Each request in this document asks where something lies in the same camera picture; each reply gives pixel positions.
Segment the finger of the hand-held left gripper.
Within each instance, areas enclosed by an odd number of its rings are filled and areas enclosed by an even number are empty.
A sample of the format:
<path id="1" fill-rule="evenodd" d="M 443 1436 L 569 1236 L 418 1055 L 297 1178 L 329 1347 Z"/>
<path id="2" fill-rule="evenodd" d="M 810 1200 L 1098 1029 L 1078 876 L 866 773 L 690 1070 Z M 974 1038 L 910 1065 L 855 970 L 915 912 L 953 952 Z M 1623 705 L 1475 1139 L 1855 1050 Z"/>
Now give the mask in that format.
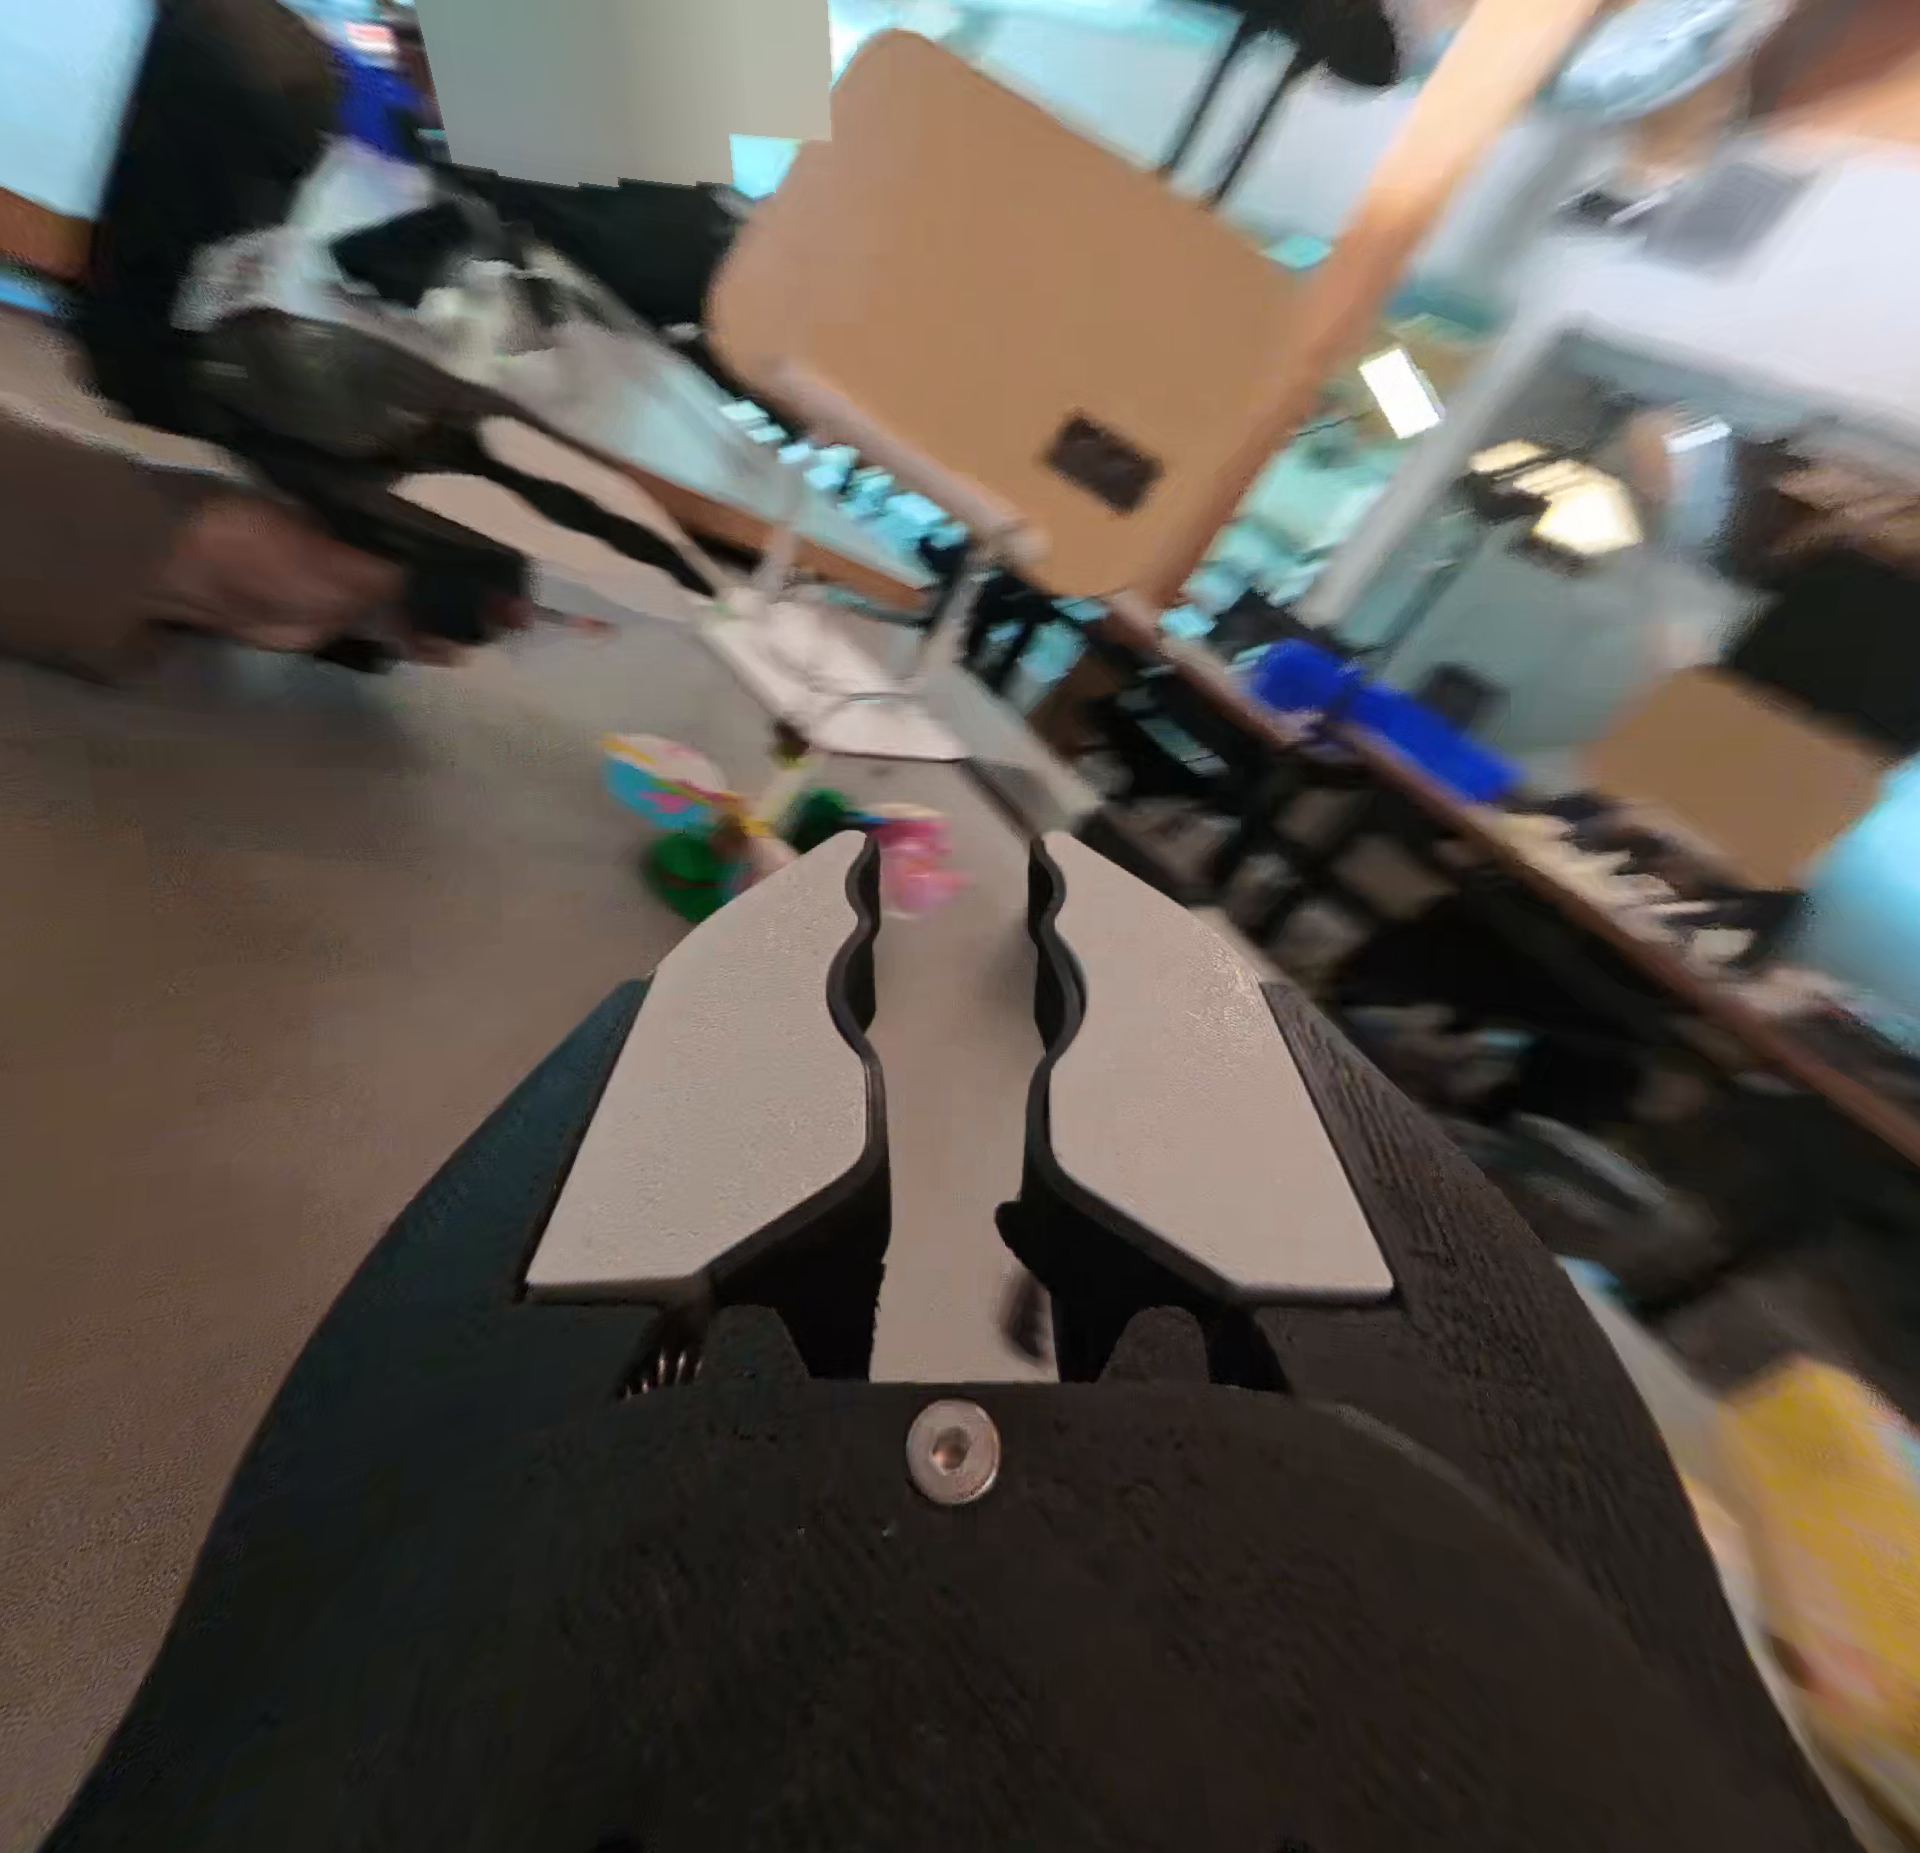
<path id="1" fill-rule="evenodd" d="M 405 477 L 396 523 L 418 632 L 610 632 L 713 598 L 713 572 L 662 525 L 555 482 Z"/>
<path id="2" fill-rule="evenodd" d="M 574 408 L 498 411 L 480 422 L 480 437 L 502 465 L 660 535 L 713 582 L 783 548 L 779 461 L 698 377 L 654 370 Z"/>

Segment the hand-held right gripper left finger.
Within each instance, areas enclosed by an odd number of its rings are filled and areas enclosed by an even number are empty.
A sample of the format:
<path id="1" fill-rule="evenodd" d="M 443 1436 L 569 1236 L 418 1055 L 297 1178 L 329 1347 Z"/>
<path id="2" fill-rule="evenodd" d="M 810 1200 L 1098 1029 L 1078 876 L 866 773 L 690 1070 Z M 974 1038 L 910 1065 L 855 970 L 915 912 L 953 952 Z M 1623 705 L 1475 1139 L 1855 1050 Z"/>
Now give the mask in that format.
<path id="1" fill-rule="evenodd" d="M 840 835 L 660 967 L 525 1267 L 539 1301 L 716 1304 L 746 1275 L 889 1244 L 876 838 Z"/>

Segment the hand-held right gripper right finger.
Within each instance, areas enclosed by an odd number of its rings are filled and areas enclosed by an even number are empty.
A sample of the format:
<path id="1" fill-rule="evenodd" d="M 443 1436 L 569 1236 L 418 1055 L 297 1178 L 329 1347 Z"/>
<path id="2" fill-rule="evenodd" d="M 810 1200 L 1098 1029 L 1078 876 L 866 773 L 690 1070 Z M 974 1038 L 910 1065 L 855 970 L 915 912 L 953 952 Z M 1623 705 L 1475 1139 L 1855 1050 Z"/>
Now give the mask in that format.
<path id="1" fill-rule="evenodd" d="M 1032 846 L 1025 1200 L 1222 1307 L 1398 1289 L 1250 959 L 1069 831 Z"/>

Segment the lego flower model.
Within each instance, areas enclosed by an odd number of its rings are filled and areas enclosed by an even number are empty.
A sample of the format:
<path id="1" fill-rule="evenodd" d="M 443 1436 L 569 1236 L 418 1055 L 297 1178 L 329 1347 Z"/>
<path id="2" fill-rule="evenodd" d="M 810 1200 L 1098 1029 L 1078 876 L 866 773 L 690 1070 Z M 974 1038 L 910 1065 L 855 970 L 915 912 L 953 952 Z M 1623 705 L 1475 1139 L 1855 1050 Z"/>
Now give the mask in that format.
<path id="1" fill-rule="evenodd" d="M 836 837 L 876 842 L 880 902 L 889 913 L 939 912 L 966 886 L 944 814 L 910 803 L 864 803 L 824 786 L 820 759 L 800 738 L 781 736 L 771 782 L 740 792 L 691 747 L 613 736 L 602 740 L 602 784 L 650 835 L 642 879 L 686 923 L 705 923 Z"/>

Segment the person's left forearm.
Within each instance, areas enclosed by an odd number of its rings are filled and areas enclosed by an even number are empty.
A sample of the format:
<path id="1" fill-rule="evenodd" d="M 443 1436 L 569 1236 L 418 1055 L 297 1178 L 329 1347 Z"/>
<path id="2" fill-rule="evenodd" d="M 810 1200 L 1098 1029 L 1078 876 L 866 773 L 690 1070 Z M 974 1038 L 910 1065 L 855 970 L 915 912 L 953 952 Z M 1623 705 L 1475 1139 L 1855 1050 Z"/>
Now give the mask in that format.
<path id="1" fill-rule="evenodd" d="M 94 683 L 131 675 L 158 647 L 170 559 L 217 487 L 4 412 L 4 656 Z"/>

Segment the yellow lego box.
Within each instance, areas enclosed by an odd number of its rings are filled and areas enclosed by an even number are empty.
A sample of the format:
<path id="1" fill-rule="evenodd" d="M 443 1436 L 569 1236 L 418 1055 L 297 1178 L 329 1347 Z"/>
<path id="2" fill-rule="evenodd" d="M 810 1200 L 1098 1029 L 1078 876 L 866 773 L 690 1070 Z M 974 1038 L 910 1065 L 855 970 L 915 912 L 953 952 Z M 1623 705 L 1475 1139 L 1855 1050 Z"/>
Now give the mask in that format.
<path id="1" fill-rule="evenodd" d="M 1811 1359 L 1741 1387 L 1719 1418 L 1794 1708 L 1827 1763 L 1915 1845 L 1915 1426 Z"/>

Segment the person's left hand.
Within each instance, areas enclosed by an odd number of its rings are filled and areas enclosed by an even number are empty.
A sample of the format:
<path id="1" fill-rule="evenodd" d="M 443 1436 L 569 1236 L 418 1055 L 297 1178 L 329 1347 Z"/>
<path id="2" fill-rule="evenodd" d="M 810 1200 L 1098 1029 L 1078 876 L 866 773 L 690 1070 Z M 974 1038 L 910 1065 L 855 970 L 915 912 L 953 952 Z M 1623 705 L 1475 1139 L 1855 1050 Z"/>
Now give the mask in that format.
<path id="1" fill-rule="evenodd" d="M 319 656 L 345 638 L 376 638 L 415 665 L 453 667 L 468 653 L 407 623 L 407 576 L 387 559 L 342 545 L 288 507 L 223 497 L 192 517 L 158 572 L 158 625 L 289 656 Z"/>

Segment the wooden board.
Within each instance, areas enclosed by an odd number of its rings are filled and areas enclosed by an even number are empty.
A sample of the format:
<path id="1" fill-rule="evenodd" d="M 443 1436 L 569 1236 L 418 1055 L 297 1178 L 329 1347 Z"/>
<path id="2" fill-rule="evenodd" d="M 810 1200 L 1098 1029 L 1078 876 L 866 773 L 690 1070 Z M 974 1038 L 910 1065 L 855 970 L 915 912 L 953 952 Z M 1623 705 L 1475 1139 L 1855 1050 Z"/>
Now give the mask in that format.
<path id="1" fill-rule="evenodd" d="M 910 31 L 831 128 L 722 262 L 716 355 L 1032 585 L 1176 593 L 1339 365 L 1310 282 Z"/>

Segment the blue plastic bin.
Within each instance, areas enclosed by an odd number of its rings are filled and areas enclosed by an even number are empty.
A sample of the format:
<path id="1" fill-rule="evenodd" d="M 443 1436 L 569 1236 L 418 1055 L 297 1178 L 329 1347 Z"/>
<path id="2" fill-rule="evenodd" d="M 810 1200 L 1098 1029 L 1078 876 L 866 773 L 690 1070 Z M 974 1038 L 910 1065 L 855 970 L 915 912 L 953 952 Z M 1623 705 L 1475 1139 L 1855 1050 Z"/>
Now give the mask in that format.
<path id="1" fill-rule="evenodd" d="M 1498 690 L 1463 667 L 1435 667 L 1419 689 L 1406 692 L 1380 683 L 1357 659 L 1307 641 L 1283 641 L 1260 649 L 1237 673 L 1260 707 L 1357 733 L 1472 805 L 1505 803 L 1524 786 L 1520 766 L 1478 738 Z"/>

